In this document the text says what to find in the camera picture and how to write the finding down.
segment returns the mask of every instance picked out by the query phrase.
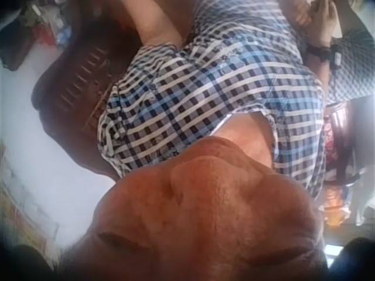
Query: wristwatch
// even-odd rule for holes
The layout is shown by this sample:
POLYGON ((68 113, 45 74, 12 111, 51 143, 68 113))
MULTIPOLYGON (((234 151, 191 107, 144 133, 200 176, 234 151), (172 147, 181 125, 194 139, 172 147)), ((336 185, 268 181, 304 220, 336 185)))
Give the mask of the wristwatch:
POLYGON ((307 52, 312 54, 316 57, 319 57, 321 62, 325 63, 327 61, 331 61, 332 58, 332 50, 328 47, 314 47, 313 45, 308 44, 307 52))

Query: man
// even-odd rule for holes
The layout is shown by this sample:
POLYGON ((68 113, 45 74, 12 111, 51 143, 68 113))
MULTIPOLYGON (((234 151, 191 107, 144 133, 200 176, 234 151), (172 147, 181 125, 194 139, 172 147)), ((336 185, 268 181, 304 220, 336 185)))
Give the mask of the man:
POLYGON ((123 3, 144 47, 98 133, 123 179, 61 270, 85 280, 322 280, 311 196, 322 187, 323 113, 335 100, 319 55, 335 4, 313 10, 304 66, 277 1, 197 1, 186 46, 156 2, 123 3))

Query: white floor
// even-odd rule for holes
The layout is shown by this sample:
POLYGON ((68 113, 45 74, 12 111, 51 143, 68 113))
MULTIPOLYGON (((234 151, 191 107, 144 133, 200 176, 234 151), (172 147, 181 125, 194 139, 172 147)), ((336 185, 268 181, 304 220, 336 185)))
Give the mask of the white floor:
POLYGON ((76 165, 48 137, 30 98, 35 83, 60 52, 35 45, 16 72, 0 69, 1 137, 12 168, 28 192, 60 224, 56 243, 73 243, 89 226, 95 206, 114 184, 76 165))

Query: neck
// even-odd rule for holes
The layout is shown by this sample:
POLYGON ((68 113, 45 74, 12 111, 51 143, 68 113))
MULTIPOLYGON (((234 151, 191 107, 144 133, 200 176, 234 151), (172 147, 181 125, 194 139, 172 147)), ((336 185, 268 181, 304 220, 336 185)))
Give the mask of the neck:
POLYGON ((235 114, 214 134, 239 146, 247 156, 264 166, 273 167, 274 137, 267 119, 261 113, 235 114))

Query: blue checkered shirt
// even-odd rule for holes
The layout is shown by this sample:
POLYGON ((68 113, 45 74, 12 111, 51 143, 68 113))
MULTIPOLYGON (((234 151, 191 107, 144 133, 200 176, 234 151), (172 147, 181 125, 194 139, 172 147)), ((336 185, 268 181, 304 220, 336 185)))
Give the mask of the blue checkered shirt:
POLYGON ((113 86, 99 149, 123 177, 178 154, 225 118, 261 112, 274 169, 316 197, 323 185, 324 92, 276 0, 202 0, 192 43, 145 46, 113 86))

